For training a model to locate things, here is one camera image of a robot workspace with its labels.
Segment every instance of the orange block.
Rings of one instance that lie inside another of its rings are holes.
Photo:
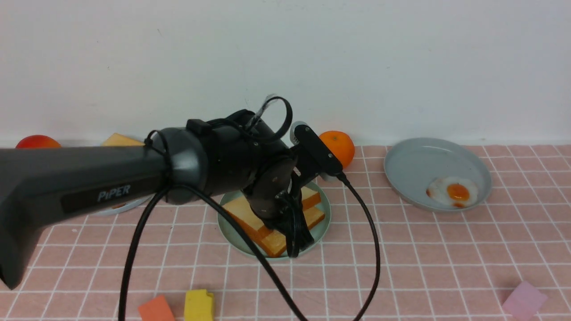
[[[175,321],[171,308],[163,295],[139,306],[139,314],[143,321]]]

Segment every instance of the orange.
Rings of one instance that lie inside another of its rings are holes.
[[[319,138],[341,162],[343,169],[351,164],[353,157],[355,157],[355,145],[349,135],[341,131],[331,130],[319,135]]]
[[[32,135],[21,140],[17,149],[53,149],[62,147],[55,139],[44,135]]]

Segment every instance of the white wall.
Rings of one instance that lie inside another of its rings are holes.
[[[571,1],[0,1],[4,141],[142,137],[269,93],[358,142],[571,139]]]

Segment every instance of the yellow block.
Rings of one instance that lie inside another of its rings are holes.
[[[136,139],[132,139],[117,133],[111,135],[111,137],[107,138],[107,140],[101,144],[101,146],[143,146],[143,145],[144,143]]]
[[[214,294],[206,290],[187,291],[184,321],[214,321]]]

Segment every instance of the foam block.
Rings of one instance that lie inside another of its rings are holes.
[[[139,306],[139,313],[143,321],[175,321],[175,317],[172,315],[163,295]]]
[[[184,321],[214,321],[214,294],[205,289],[187,291]]]
[[[518,321],[529,321],[547,301],[547,295],[523,281],[513,290],[502,308]]]

